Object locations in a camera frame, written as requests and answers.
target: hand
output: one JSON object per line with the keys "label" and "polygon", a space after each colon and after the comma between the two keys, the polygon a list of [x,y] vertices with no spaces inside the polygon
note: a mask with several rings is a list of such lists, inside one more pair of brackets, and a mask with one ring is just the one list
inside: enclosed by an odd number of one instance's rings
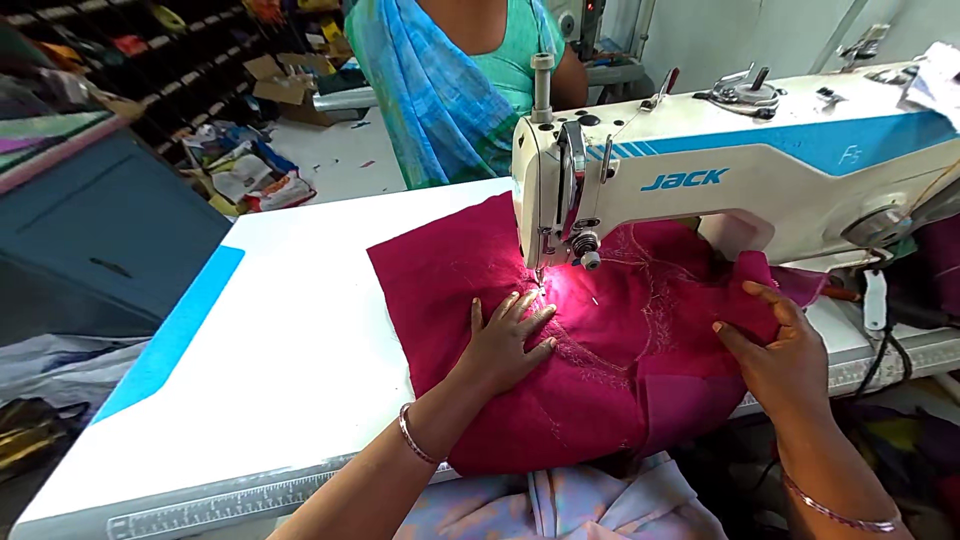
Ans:
{"label": "hand", "polygon": [[470,308],[473,337],[447,377],[478,389],[489,399],[513,388],[547,359],[557,343],[554,337],[541,341],[529,353],[523,352],[527,337],[543,328],[557,310],[551,304],[521,321],[537,294],[536,290],[530,291],[518,300],[519,293],[511,293],[487,325],[483,322],[480,299],[474,298]]}
{"label": "hand", "polygon": [[713,329],[733,353],[743,380],[774,424],[830,416],[827,394],[827,349],[806,316],[792,300],[774,289],[744,282],[743,290],[763,299],[780,323],[777,341],[759,347],[729,324]]}

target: cabinet drawer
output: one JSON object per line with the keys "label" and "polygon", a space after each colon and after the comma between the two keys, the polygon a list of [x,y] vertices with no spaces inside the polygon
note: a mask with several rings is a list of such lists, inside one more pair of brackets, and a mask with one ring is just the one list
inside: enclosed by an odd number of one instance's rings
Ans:
{"label": "cabinet drawer", "polygon": [[[104,143],[118,142],[97,146]],[[34,212],[8,229],[12,237],[4,244],[32,264],[162,319],[229,221],[132,141],[119,145],[108,149],[107,163],[81,155],[61,164],[72,176],[57,167],[24,185],[31,190],[0,198],[0,211],[23,203]]]}

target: drawer handle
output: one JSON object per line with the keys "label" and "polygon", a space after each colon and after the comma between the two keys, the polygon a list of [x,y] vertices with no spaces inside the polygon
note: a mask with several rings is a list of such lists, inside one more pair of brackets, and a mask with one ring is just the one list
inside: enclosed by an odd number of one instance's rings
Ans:
{"label": "drawer handle", "polygon": [[90,262],[94,264],[99,264],[104,268],[106,268],[107,270],[109,270],[110,272],[113,272],[114,274],[119,274],[124,278],[133,279],[133,276],[131,276],[130,272],[128,272],[126,268],[124,268],[123,266],[120,266],[115,262],[107,262],[101,258],[96,258],[96,257],[91,257]]}

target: floor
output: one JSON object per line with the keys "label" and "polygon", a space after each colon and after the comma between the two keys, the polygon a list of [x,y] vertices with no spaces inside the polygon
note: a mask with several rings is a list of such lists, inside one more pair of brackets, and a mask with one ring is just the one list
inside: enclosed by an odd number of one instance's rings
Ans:
{"label": "floor", "polygon": [[379,108],[329,128],[281,118],[272,144],[317,190],[308,205],[406,190]]}

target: woman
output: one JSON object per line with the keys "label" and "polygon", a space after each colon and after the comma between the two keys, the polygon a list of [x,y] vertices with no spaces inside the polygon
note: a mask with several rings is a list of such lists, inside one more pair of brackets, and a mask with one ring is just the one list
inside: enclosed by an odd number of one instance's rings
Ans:
{"label": "woman", "polygon": [[[761,348],[731,325],[717,322],[713,328],[774,423],[791,503],[791,530],[818,539],[912,538],[893,500],[833,421],[827,395],[827,351],[820,335],[800,308],[777,291],[754,282],[744,282],[743,288],[770,305],[780,322],[777,341]],[[678,481],[668,463],[647,463],[649,470],[640,471],[625,489],[596,471],[592,476],[565,471],[551,478],[555,485],[550,487],[558,491],[563,489],[556,485],[562,483],[558,479],[580,482],[565,496],[613,491],[605,499],[608,507],[581,508],[578,523],[569,523],[571,517],[578,517],[576,512],[560,515],[562,505],[576,504],[555,494],[548,495],[550,500],[535,501],[542,493],[536,479],[531,480],[529,497],[500,505],[501,501],[491,502],[481,493],[479,498],[455,501],[455,508],[441,506],[434,511],[433,506],[444,504],[444,495],[456,494],[454,489],[444,493],[444,486],[477,479],[436,484],[420,496],[437,461],[447,455],[483,405],[550,356],[552,338],[528,353],[523,350],[526,338],[556,309],[545,307],[523,319],[533,300],[534,295],[518,298],[513,293],[486,324],[479,301],[474,301],[473,337],[446,379],[401,412],[271,539],[389,539],[395,533],[398,538],[563,534],[597,539],[723,538],[719,523],[696,502],[695,494],[690,497],[691,490]],[[549,519],[536,512],[530,515],[534,505]],[[450,520],[448,514],[459,519]]]}
{"label": "woman", "polygon": [[360,0],[346,27],[410,189],[509,176],[538,52],[554,54],[554,108],[587,102],[587,72],[540,0]]}

